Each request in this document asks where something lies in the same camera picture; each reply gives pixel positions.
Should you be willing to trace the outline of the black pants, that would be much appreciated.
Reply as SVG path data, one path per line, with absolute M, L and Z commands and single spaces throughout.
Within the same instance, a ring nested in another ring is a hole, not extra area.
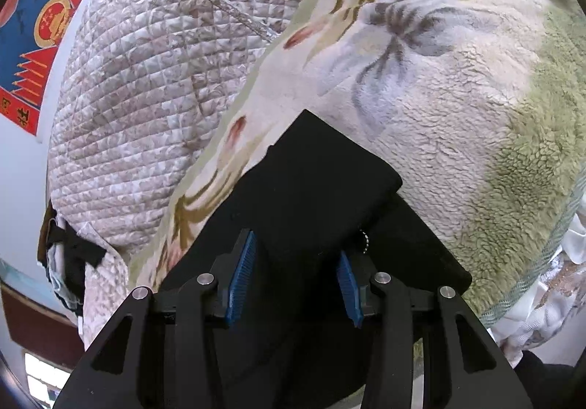
M 390 165 L 301 113 L 236 183 L 162 282 L 211 269 L 251 229 L 259 253 L 240 320 L 215 332 L 229 408 L 326 408 L 359 390 L 375 331 L 356 327 L 337 278 L 342 252 L 415 288 L 470 287 L 471 275 L 398 196 Z

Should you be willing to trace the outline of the dark clothes pile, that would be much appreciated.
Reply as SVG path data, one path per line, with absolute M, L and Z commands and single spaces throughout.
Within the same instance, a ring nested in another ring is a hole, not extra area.
M 96 268 L 106 250 L 79 236 L 48 202 L 40 230 L 37 260 L 58 300 L 77 317 L 85 301 L 85 267 Z

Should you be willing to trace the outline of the quilted beige bedspread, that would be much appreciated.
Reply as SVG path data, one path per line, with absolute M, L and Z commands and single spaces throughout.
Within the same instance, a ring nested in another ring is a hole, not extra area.
M 49 145 L 58 220 L 104 251 L 86 267 L 90 344 L 254 62 L 302 0 L 88 0 L 75 22 Z

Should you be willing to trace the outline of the floral fleece blanket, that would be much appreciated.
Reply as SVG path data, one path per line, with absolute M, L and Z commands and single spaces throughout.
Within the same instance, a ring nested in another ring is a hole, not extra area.
M 303 0 L 132 258 L 131 285 L 161 285 L 303 110 L 398 172 L 493 325 L 585 191 L 584 13 L 577 0 Z

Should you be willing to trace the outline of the red blue wall poster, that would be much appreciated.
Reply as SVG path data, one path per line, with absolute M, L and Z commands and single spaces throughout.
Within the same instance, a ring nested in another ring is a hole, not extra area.
M 1 9 L 1 115 L 36 136 L 49 74 L 81 0 L 7 0 Z

